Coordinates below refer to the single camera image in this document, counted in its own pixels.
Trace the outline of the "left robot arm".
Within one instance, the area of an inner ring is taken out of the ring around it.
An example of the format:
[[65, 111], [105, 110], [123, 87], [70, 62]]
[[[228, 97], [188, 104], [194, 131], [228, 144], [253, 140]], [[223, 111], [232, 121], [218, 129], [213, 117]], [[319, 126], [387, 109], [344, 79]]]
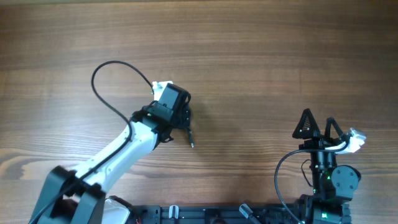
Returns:
[[107, 197], [133, 164], [160, 143], [172, 140], [173, 129], [190, 129], [191, 96], [173, 82], [155, 82], [154, 100], [127, 120], [125, 130], [97, 155], [46, 177], [31, 223], [133, 223], [129, 203]]

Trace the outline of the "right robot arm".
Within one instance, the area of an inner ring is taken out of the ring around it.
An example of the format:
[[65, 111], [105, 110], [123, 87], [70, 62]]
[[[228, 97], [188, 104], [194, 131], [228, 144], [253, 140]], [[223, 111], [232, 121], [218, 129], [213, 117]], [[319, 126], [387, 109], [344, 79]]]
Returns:
[[295, 139], [303, 139], [301, 151], [310, 151], [312, 195], [302, 195], [294, 203], [293, 214], [302, 223], [352, 223], [348, 203], [358, 188], [361, 173], [349, 165], [338, 165], [336, 156], [358, 151], [366, 136], [354, 129], [343, 132], [334, 118], [326, 120], [322, 134], [309, 109], [302, 113]]

